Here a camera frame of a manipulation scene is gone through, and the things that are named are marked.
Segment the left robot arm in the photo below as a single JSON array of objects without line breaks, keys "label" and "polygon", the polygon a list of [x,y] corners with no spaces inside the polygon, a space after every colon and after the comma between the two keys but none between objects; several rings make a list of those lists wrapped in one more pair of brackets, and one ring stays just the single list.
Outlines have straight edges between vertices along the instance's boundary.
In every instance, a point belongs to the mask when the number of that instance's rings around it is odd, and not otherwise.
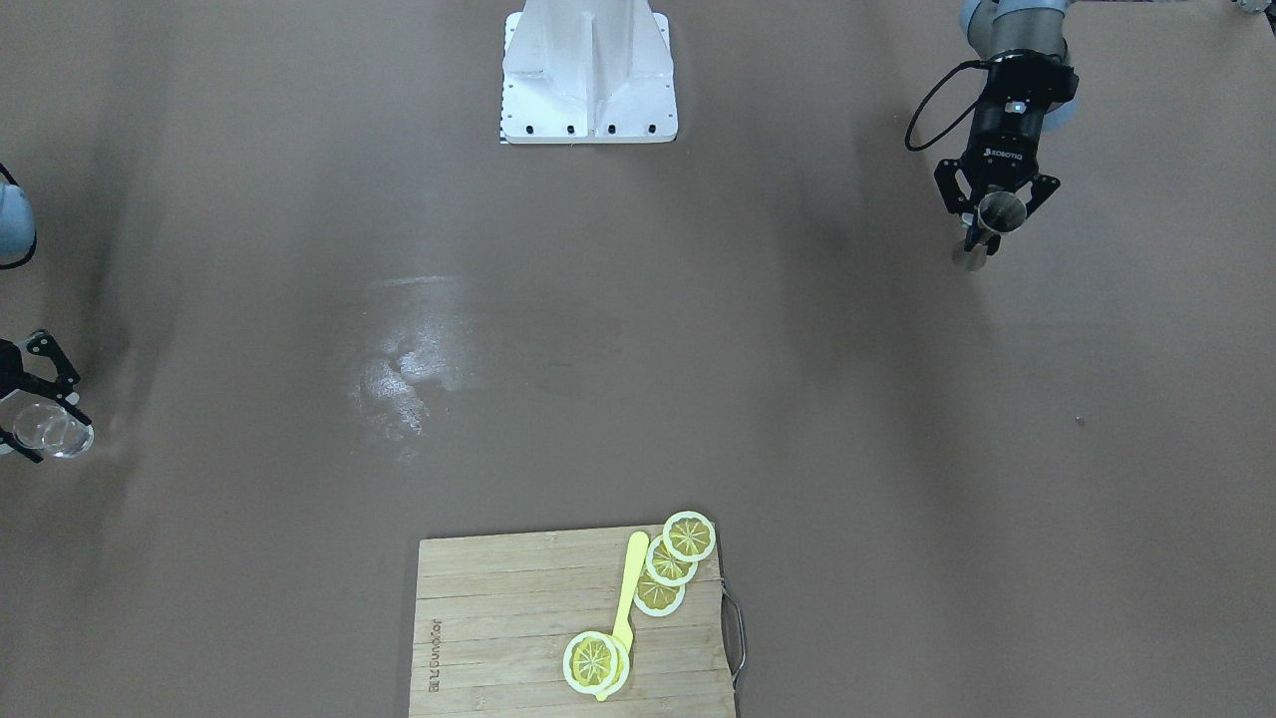
[{"label": "left robot arm", "polygon": [[1071,1],[967,1],[962,27],[985,70],[971,106],[966,149],[943,159],[934,177],[946,209],[966,235],[963,258],[990,258],[1057,191],[1041,173],[1041,136],[1076,108],[1079,74],[1065,40]]}]

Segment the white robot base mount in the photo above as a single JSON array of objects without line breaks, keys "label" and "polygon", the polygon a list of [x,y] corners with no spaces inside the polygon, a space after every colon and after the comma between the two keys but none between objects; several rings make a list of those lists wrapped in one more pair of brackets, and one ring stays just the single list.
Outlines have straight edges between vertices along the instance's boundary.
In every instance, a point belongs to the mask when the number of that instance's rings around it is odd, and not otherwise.
[{"label": "white robot base mount", "polygon": [[501,33],[498,139],[642,145],[679,135],[671,26],[647,1],[528,1]]}]

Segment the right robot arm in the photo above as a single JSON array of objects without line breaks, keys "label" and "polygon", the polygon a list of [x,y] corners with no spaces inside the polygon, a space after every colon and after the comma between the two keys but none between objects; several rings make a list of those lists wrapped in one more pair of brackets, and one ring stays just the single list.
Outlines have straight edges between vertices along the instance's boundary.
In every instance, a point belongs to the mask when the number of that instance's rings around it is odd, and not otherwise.
[{"label": "right robot arm", "polygon": [[[26,190],[9,170],[1,173],[1,268],[13,270],[34,258],[38,231]],[[3,455],[40,464],[91,450],[94,429],[79,386],[80,372],[52,333],[1,341]]]}]

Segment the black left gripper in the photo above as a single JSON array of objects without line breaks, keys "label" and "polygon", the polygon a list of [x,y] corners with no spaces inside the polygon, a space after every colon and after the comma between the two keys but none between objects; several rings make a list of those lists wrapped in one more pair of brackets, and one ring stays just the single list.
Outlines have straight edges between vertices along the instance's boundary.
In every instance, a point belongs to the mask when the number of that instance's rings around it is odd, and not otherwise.
[{"label": "black left gripper", "polygon": [[1016,191],[1025,207],[1022,226],[1057,193],[1062,181],[1037,173],[1037,145],[1042,133],[1042,105],[1025,101],[977,102],[963,163],[940,159],[934,180],[946,210],[963,217],[965,251],[988,245],[980,205],[994,190]]}]

